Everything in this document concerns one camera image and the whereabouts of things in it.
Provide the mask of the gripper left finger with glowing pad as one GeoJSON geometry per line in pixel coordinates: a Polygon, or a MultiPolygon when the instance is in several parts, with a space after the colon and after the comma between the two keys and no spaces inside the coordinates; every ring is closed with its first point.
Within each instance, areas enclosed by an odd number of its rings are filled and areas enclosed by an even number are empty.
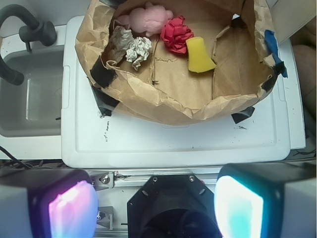
{"type": "Polygon", "coordinates": [[[81,169],[1,169],[2,238],[92,238],[97,193],[81,169]]]}

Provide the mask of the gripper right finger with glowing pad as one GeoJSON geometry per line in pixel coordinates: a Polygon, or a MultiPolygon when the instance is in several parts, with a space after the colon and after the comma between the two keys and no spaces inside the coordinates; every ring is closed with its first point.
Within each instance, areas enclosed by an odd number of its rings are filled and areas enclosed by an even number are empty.
{"type": "Polygon", "coordinates": [[[315,238],[315,162],[230,163],[214,189],[224,238],[315,238]]]}

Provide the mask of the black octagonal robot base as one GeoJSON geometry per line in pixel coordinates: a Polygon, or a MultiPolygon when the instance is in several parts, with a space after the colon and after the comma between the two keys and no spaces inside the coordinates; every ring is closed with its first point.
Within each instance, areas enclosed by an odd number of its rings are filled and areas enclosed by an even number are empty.
{"type": "Polygon", "coordinates": [[[127,202],[130,238],[220,238],[214,193],[195,175],[151,176],[127,202]]]}

